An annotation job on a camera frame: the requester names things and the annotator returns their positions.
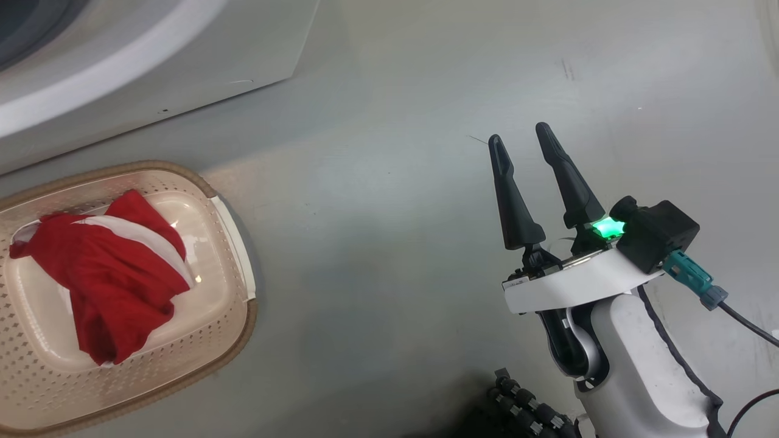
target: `washing machine door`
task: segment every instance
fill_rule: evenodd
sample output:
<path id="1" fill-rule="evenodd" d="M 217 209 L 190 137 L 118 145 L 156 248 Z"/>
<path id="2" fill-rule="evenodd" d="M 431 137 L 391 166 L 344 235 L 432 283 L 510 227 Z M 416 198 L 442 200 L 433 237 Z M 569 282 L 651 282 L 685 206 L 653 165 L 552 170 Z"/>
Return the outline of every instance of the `washing machine door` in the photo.
<path id="1" fill-rule="evenodd" d="M 103 97 L 179 52 L 228 0 L 1 0 L 0 139 Z"/>
<path id="2" fill-rule="evenodd" d="M 57 37 L 85 4 L 86 0 L 0 2 L 0 71 Z"/>

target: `beige basket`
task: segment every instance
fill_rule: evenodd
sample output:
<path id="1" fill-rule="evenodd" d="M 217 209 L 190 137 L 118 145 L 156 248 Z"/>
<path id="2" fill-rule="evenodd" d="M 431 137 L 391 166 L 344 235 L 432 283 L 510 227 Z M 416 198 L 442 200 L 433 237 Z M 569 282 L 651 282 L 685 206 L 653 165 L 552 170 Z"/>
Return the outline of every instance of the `beige basket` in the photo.
<path id="1" fill-rule="evenodd" d="M 30 257 L 10 260 L 13 233 L 43 214 L 100 214 L 136 189 L 187 246 L 196 277 L 173 319 L 114 366 L 78 349 L 59 286 Z M 125 414 L 202 379 L 245 346 L 255 282 L 235 223 L 197 174 L 162 161 L 88 172 L 0 201 L 0 436 L 61 435 Z"/>

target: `wire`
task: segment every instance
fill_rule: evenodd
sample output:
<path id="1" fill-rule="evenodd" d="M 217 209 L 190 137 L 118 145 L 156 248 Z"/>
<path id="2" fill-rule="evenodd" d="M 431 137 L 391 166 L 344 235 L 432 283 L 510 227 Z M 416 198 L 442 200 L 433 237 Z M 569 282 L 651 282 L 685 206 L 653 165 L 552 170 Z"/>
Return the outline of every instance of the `wire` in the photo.
<path id="1" fill-rule="evenodd" d="M 582 431 L 579 429 L 579 419 L 573 422 L 573 427 L 576 430 L 576 438 L 582 438 Z"/>
<path id="2" fill-rule="evenodd" d="M 747 320 L 745 317 L 741 316 L 741 314 L 731 309 L 731 307 L 725 304 L 724 302 L 721 302 L 719 306 L 720 309 L 723 309 L 725 311 L 725 313 L 732 316 L 734 320 L 739 321 L 741 325 L 755 332 L 757 336 L 760 336 L 766 341 L 769 341 L 771 344 L 774 345 L 774 347 L 779 347 L 779 339 L 771 336 L 770 333 L 766 332 L 765 330 L 753 324 L 751 321 Z"/>
<path id="3" fill-rule="evenodd" d="M 558 238 L 558 239 L 555 239 L 555 240 L 549 242 L 549 244 L 546 245 L 546 250 L 551 253 L 552 252 L 552 245 L 554 245 L 557 242 L 560 242 L 561 240 L 570 240 L 571 242 L 576 241 L 576 239 L 574 239 L 573 237 L 561 237 L 561 238 Z"/>
<path id="4" fill-rule="evenodd" d="M 770 390 L 766 393 L 762 393 L 761 395 L 753 398 L 749 403 L 744 405 L 743 408 L 741 408 L 741 411 L 738 411 L 738 414 L 736 414 L 735 418 L 733 419 L 733 422 L 731 423 L 730 428 L 728 429 L 728 438 L 733 437 L 733 432 L 735 432 L 735 427 L 738 426 L 738 422 L 741 421 L 741 418 L 746 414 L 746 412 L 749 409 L 752 409 L 752 407 L 755 404 L 760 403 L 761 401 L 767 399 L 768 397 L 774 396 L 779 394 L 779 390 Z"/>

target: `white fabric stripe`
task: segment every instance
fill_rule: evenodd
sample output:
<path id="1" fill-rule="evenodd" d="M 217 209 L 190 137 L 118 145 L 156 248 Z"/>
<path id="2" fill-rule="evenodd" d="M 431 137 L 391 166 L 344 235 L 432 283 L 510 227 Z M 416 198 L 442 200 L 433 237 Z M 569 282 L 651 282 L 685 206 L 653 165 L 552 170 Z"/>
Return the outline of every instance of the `white fabric stripe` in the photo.
<path id="1" fill-rule="evenodd" d="M 108 228 L 121 238 L 133 240 L 134 242 L 145 245 L 152 253 L 157 254 L 162 260 L 165 260 L 167 264 L 171 265 L 171 267 L 182 276 L 184 281 L 187 282 L 187 285 L 190 288 L 195 286 L 195 279 L 192 277 L 192 273 L 189 272 L 187 264 L 182 260 L 181 256 L 178 255 L 173 244 L 161 235 L 151 231 L 149 228 L 113 216 L 92 216 L 75 223 Z"/>
<path id="2" fill-rule="evenodd" d="M 33 238 L 33 235 L 35 235 L 35 231 L 38 231 L 38 227 L 41 226 L 41 220 L 37 219 L 35 221 L 30 222 L 27 225 L 22 225 L 18 230 L 16 230 L 15 233 L 13 233 L 13 237 L 11 238 L 12 243 L 16 242 L 29 242 L 30 239 Z"/>

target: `black cable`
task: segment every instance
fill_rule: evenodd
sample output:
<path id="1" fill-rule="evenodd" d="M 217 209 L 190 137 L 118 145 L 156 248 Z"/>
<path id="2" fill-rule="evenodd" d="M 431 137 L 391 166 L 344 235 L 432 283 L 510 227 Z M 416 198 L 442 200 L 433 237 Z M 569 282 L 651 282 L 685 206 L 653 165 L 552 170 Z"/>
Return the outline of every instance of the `black cable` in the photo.
<path id="1" fill-rule="evenodd" d="M 579 429 L 579 419 L 573 422 L 573 427 L 576 428 L 576 438 L 582 438 L 582 431 Z"/>
<path id="2" fill-rule="evenodd" d="M 765 339 L 766 341 L 769 341 L 771 344 L 774 345 L 774 347 L 779 347 L 779 339 L 771 336 L 770 333 L 766 332 L 765 330 L 761 329 L 760 327 L 756 326 L 752 323 L 752 321 L 747 320 L 745 317 L 741 316 L 738 312 L 731 309 L 730 306 L 725 304 L 725 302 L 721 302 L 719 304 L 720 309 L 723 309 L 725 313 L 732 316 L 734 320 L 739 321 L 741 325 L 744 327 L 750 329 L 751 331 L 755 332 L 757 336 L 760 336 L 761 338 Z"/>
<path id="3" fill-rule="evenodd" d="M 731 423 L 730 429 L 728 429 L 728 438 L 733 437 L 733 432 L 735 432 L 735 427 L 738 426 L 738 422 L 741 421 L 741 418 L 746 414 L 746 412 L 749 409 L 752 409 L 752 407 L 755 404 L 760 403 L 761 401 L 767 399 L 768 397 L 771 397 L 773 395 L 779 394 L 779 390 L 771 390 L 766 393 L 762 393 L 761 395 L 753 398 L 749 403 L 744 405 L 743 408 L 741 408 L 741 411 L 738 411 L 738 414 L 736 414 L 735 418 L 733 419 L 733 422 Z"/>
<path id="4" fill-rule="evenodd" d="M 671 352 L 671 356 L 673 356 L 674 360 L 682 367 L 682 369 L 684 369 L 684 373 L 687 375 L 687 378 L 690 379 L 700 389 L 700 392 L 702 392 L 703 395 L 709 398 L 711 407 L 707 414 L 707 419 L 709 420 L 709 426 L 706 429 L 707 435 L 710 438 L 724 438 L 725 431 L 722 429 L 722 425 L 720 425 L 718 418 L 720 407 L 723 403 L 722 399 L 703 383 L 703 381 L 693 372 L 693 369 L 689 367 L 689 364 L 686 360 L 684 360 L 682 354 L 679 353 L 679 350 L 676 348 L 674 341 L 671 340 L 671 337 L 668 336 L 668 332 L 665 331 L 665 327 L 663 327 L 663 323 L 660 320 L 660 317 L 657 316 L 656 312 L 654 311 L 652 303 L 649 301 L 649 297 L 647 296 L 647 291 L 643 289 L 643 285 L 638 287 L 638 296 L 641 298 L 641 301 L 643 301 L 643 306 L 647 309 L 647 314 L 654 323 L 655 330 L 657 330 L 657 333 L 660 334 L 660 338 L 668 346 L 668 350 Z"/>

